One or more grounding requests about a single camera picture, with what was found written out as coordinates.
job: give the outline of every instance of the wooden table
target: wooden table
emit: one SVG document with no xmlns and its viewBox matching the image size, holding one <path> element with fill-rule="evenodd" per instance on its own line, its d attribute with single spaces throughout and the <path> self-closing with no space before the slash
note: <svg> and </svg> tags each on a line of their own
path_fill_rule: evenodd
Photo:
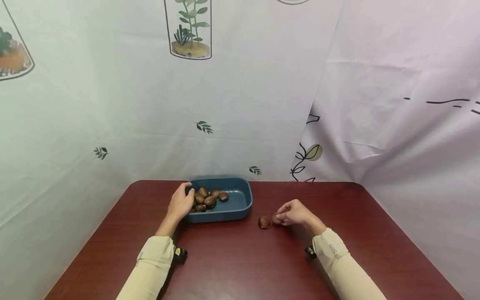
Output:
<svg viewBox="0 0 480 300">
<path fill-rule="evenodd" d="M 132 184 L 46 297 L 115 299 L 145 241 L 155 233 L 179 181 Z M 298 198 L 337 232 L 389 300 L 462 299 L 368 192 L 346 182 L 251 182 L 253 207 L 240 221 L 185 225 L 176 244 L 188 250 L 159 299 L 337 299 L 299 227 L 260 229 L 284 202 Z"/>
</svg>

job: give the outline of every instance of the white backdrop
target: white backdrop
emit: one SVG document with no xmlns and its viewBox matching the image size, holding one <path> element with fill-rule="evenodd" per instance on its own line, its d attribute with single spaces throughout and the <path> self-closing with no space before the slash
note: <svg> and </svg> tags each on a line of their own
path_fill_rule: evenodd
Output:
<svg viewBox="0 0 480 300">
<path fill-rule="evenodd" d="M 346 1 L 317 117 L 301 140 L 323 155 L 292 167 L 299 181 L 364 185 L 472 300 L 480 297 L 479 13 L 475 0 Z"/>
<path fill-rule="evenodd" d="M 170 34 L 163 0 L 0 2 L 0 299 L 42 299 L 132 182 L 287 179 L 342 1 L 198 1 L 207 60 L 166 1 Z"/>
</svg>

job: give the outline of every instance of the beige sleeve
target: beige sleeve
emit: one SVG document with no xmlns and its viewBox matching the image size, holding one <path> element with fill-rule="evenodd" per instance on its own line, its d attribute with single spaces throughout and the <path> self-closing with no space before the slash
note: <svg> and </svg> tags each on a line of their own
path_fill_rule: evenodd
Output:
<svg viewBox="0 0 480 300">
<path fill-rule="evenodd" d="M 333 230 L 314 237 L 313 248 L 342 300 L 386 299 Z"/>
<path fill-rule="evenodd" d="M 167 279 L 173 260 L 174 245 L 169 237 L 151 237 L 137 257 L 117 300 L 156 300 Z"/>
</svg>

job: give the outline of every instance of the blue container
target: blue container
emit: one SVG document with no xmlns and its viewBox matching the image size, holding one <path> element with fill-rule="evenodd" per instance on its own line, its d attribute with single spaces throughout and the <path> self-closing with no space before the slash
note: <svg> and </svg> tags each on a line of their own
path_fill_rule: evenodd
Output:
<svg viewBox="0 0 480 300">
<path fill-rule="evenodd" d="M 238 177 L 205 178 L 191 180 L 190 182 L 192 183 L 191 188 L 194 188 L 196 191 L 201 187 L 205 187 L 208 192 L 217 189 L 228 193 L 228 201 L 216 200 L 213 212 L 188 214 L 187 219 L 190 223 L 240 220 L 248 215 L 253 197 L 250 185 L 245 179 Z"/>
</svg>

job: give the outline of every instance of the cuff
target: cuff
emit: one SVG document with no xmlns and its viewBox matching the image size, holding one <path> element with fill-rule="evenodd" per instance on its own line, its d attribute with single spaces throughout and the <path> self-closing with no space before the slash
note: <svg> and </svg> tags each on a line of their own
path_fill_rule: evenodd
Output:
<svg viewBox="0 0 480 300">
<path fill-rule="evenodd" d="M 137 261 L 149 260 L 170 264 L 173 260 L 174 245 L 170 237 L 151 237 L 143 246 Z"/>
<path fill-rule="evenodd" d="M 331 261 L 348 253 L 342 239 L 330 228 L 313 238 L 313 250 L 319 258 L 324 257 Z"/>
</svg>

